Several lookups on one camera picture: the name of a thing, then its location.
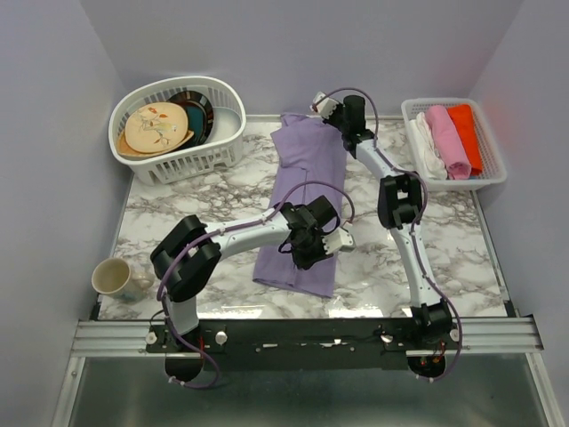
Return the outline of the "purple t shirt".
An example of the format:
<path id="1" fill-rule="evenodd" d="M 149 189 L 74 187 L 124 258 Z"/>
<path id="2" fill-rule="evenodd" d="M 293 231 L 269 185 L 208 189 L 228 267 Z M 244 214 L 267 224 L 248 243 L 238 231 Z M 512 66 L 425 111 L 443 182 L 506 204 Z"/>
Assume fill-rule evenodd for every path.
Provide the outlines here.
<path id="1" fill-rule="evenodd" d="M 325 196 L 337 212 L 341 211 L 347 152 L 341 133 L 322 120 L 299 114 L 283 114 L 281 128 L 271 134 L 279 157 L 275 185 L 269 202 L 276 205 L 295 185 L 303 186 L 288 198 L 294 205 L 306 205 Z M 260 249 L 253 270 L 253 281 L 267 286 L 313 294 L 333 296 L 336 259 L 317 262 L 309 270 L 300 270 L 289 254 L 275 246 Z"/>

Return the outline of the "white oval dish basket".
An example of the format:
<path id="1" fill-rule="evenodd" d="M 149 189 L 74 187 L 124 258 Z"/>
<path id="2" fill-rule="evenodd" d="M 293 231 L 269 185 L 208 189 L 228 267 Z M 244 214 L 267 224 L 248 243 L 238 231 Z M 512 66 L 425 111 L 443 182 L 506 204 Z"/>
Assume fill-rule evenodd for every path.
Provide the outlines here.
<path id="1" fill-rule="evenodd" d="M 169 102 L 175 93 L 186 90 L 202 93 L 213 107 L 213 129 L 203 145 L 190 147 L 186 142 L 167 154 L 142 160 L 127 159 L 116 152 L 119 135 L 134 111 L 150 103 Z M 108 141 L 114 158 L 129 166 L 142 182 L 166 184 L 239 162 L 243 156 L 245 124 L 244 104 L 230 85 L 213 77 L 173 77 L 144 85 L 123 97 L 110 116 Z"/>

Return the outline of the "white rectangular tray basket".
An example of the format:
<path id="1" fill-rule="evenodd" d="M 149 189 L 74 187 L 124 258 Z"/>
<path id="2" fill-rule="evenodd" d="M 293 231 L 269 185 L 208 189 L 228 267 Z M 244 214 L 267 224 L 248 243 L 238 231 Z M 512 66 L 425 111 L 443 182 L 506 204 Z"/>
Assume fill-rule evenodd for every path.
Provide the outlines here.
<path id="1" fill-rule="evenodd" d="M 401 111 L 413 164 L 430 191 L 478 190 L 506 181 L 497 142 L 473 100 L 410 99 Z"/>

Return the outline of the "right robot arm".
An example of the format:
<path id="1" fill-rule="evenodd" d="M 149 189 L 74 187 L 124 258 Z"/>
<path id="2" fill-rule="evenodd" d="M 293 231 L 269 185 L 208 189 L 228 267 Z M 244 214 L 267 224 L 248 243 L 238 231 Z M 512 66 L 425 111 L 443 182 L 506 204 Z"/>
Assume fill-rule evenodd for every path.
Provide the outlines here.
<path id="1" fill-rule="evenodd" d="M 324 122 L 341 132 L 344 149 L 363 164 L 380 184 L 377 213 L 381 225 L 394 238 L 407 276 L 411 313 L 411 342 L 422 349 L 449 336 L 462 345 L 460 315 L 435 282 L 422 241 L 421 222 L 428 192 L 421 177 L 397 165 L 378 144 L 378 131 L 365 120 L 367 95 L 356 91 L 343 101 L 319 93 L 312 109 Z"/>

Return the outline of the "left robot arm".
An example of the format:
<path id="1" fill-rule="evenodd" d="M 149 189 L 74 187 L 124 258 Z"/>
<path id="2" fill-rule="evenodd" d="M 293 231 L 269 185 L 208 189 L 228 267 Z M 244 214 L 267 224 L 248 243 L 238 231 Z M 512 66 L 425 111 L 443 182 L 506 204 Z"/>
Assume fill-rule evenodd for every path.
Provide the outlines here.
<path id="1" fill-rule="evenodd" d="M 339 250 L 330 239 L 342 231 L 338 209 L 325 196 L 295 205 L 281 201 L 249 220 L 205 223 L 196 215 L 182 219 L 150 255 L 160 285 L 156 298 L 169 323 L 166 340 L 175 350 L 190 350 L 197 339 L 196 298 L 218 263 L 257 249 L 260 266 L 284 282 L 328 263 Z"/>

